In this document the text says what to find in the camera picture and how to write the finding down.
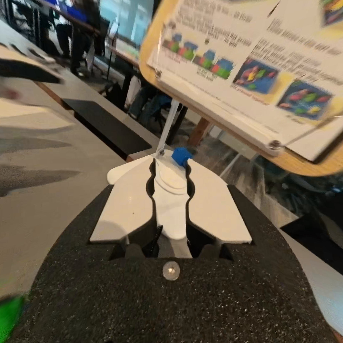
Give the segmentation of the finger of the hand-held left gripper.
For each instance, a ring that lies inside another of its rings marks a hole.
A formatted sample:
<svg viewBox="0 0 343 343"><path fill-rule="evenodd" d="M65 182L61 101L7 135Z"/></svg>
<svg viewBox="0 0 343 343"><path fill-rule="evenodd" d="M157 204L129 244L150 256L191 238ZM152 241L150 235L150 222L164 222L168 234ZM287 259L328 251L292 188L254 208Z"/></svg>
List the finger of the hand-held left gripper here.
<svg viewBox="0 0 343 343"><path fill-rule="evenodd" d="M42 83L64 83L64 78L57 72L3 45L0 47L0 76Z"/></svg>
<svg viewBox="0 0 343 343"><path fill-rule="evenodd" d="M18 129L62 129L72 123L49 108L0 99L0 125Z"/></svg>

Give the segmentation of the white acrylic stand base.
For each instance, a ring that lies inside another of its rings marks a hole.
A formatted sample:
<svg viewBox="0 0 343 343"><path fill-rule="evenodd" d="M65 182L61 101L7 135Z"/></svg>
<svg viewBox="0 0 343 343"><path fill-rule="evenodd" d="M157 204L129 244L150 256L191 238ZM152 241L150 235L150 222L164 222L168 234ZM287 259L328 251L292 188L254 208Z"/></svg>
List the white acrylic stand base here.
<svg viewBox="0 0 343 343"><path fill-rule="evenodd" d="M165 127L157 151L141 158L155 159L154 194L157 227L162 226L163 234L173 240L186 237L187 194L186 168L178 166L171 158L172 151L165 149L166 136L177 110L171 102Z"/></svg>

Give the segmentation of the blue single-stud mega block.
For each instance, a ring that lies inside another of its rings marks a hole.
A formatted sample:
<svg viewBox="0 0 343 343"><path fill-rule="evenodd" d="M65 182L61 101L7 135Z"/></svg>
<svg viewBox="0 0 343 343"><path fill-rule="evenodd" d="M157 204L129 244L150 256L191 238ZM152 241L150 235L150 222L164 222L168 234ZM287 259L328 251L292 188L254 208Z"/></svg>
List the blue single-stud mega block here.
<svg viewBox="0 0 343 343"><path fill-rule="evenodd" d="M186 168L187 162L193 158L193 154L186 147L178 147L174 149L171 158L178 166Z"/></svg>

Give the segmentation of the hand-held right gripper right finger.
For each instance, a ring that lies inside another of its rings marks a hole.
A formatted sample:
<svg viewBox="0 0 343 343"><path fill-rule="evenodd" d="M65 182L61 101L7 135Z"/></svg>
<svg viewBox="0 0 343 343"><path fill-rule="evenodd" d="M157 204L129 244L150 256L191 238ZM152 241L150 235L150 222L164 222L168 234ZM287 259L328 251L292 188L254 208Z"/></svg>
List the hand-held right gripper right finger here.
<svg viewBox="0 0 343 343"><path fill-rule="evenodd" d="M251 235L228 184L192 159L187 161L187 166L190 168L189 180L195 187L188 203L191 224L215 238L218 243L251 243Z"/></svg>

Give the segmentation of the black table inset panel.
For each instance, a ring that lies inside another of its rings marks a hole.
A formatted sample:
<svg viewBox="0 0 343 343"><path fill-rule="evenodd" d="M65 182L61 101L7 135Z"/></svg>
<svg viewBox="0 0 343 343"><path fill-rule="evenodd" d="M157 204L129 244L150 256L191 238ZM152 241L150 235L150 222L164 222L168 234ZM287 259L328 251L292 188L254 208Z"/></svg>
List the black table inset panel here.
<svg viewBox="0 0 343 343"><path fill-rule="evenodd" d="M63 98L74 117L124 160L131 154L152 148L135 131L94 101Z"/></svg>

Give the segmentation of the green two-stud mega block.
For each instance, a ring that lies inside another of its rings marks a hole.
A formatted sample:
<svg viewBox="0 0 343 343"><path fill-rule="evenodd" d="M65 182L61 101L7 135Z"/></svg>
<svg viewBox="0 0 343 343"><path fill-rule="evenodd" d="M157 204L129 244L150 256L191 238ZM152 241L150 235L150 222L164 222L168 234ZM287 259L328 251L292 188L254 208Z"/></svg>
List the green two-stud mega block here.
<svg viewBox="0 0 343 343"><path fill-rule="evenodd" d="M19 321L26 303L25 294L3 298L0 301L0 342L4 343Z"/></svg>

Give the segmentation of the computer monitor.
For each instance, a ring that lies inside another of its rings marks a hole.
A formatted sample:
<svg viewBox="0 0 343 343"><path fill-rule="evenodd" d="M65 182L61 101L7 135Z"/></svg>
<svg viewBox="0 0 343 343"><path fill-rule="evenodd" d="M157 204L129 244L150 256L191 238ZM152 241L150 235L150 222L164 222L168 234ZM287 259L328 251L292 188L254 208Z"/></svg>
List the computer monitor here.
<svg viewBox="0 0 343 343"><path fill-rule="evenodd" d="M101 17L110 21L110 34L140 47L153 16L153 0L101 0Z"/></svg>

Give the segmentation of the wooden table leg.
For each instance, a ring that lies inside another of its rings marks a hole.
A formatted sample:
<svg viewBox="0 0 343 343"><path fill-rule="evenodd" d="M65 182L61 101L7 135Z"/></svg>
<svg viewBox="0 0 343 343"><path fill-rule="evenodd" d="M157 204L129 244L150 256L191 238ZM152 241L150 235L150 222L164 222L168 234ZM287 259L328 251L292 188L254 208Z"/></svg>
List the wooden table leg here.
<svg viewBox="0 0 343 343"><path fill-rule="evenodd" d="M201 117L193 131L191 132L187 145L197 147L212 128L211 122Z"/></svg>

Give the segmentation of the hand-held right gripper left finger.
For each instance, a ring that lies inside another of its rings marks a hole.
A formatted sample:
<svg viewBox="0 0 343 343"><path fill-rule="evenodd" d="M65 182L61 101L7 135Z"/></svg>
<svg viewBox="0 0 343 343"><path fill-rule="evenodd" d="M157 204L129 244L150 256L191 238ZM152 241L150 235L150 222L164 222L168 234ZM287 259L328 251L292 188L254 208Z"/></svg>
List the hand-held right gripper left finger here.
<svg viewBox="0 0 343 343"><path fill-rule="evenodd" d="M90 243L152 242L157 234L154 179L154 158L139 158L111 169L107 181L113 188Z"/></svg>

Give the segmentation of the printed instruction sheet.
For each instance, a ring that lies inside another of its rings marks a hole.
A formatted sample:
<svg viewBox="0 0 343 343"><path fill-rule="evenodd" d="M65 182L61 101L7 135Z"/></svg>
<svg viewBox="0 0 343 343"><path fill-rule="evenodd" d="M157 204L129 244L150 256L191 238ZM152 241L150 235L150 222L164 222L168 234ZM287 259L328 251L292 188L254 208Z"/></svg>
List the printed instruction sheet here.
<svg viewBox="0 0 343 343"><path fill-rule="evenodd" d="M277 156L342 134L342 1L178 1L148 66L161 87Z"/></svg>

